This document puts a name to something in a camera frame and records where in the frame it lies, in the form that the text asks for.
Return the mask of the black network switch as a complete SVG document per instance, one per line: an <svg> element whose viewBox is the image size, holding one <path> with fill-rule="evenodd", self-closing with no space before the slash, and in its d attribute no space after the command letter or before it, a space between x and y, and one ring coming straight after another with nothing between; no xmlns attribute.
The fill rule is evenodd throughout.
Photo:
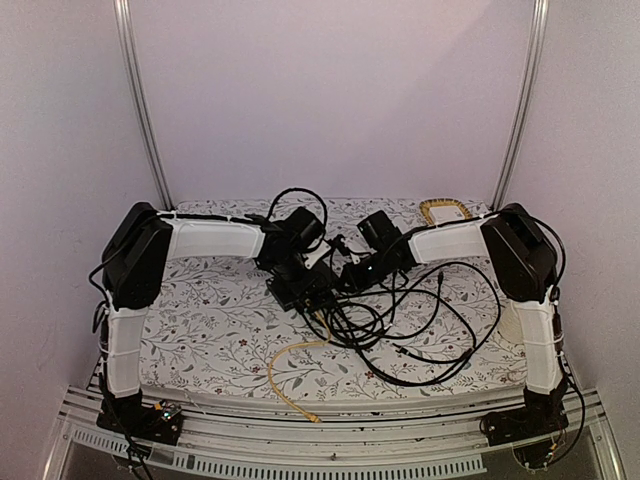
<svg viewBox="0 0 640 480"><path fill-rule="evenodd" d="M299 281L273 277L266 281L266 285L285 312L313 313L335 301L331 285L321 275L309 274Z"/></svg>

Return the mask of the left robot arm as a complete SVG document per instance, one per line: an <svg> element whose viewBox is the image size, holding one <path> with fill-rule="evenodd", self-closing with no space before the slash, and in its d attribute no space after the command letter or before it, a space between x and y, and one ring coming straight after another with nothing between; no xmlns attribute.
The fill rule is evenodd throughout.
<svg viewBox="0 0 640 480"><path fill-rule="evenodd" d="M170 415L142 404L138 373L142 330L158 297L167 262L191 257L251 259L269 273L267 289L279 306L300 313L330 297L333 275L323 258L328 216L299 206L277 220L271 213L243 217L160 211L136 203L94 268L90 284L103 297L92 328L101 333L103 411L128 434L141 433L150 416Z"/></svg>

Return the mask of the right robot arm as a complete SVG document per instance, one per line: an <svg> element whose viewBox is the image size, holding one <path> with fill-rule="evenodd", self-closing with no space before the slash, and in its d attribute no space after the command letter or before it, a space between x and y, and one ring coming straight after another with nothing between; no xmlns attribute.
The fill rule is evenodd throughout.
<svg viewBox="0 0 640 480"><path fill-rule="evenodd" d="M340 288L360 293L387 276L417 265L454 264L463 257L489 260L508 312L520 324L527 361L525 407L517 427L537 436L562 410L569 380L560 358L564 340L558 311L559 283L566 266L564 247L555 232L518 203L498 212L402 233L378 211L358 225L373 254L348 263Z"/></svg>

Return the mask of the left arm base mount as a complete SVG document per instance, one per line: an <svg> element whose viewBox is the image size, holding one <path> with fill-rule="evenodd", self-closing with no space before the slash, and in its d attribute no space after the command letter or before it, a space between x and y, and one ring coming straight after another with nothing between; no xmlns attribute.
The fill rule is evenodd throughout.
<svg viewBox="0 0 640 480"><path fill-rule="evenodd" d="M161 400L153 406L145 406L142 394L138 392L122 398L105 397L96 425L104 430L127 434L133 439L176 446L183 421L179 405Z"/></svg>

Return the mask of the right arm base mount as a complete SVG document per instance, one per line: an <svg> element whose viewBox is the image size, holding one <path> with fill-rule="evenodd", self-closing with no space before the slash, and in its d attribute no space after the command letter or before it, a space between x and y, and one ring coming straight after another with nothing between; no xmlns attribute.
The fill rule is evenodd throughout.
<svg viewBox="0 0 640 480"><path fill-rule="evenodd" d="M489 412L480 419L480 432L490 446L559 432L568 426L561 399L528 390L525 393L523 407Z"/></svg>

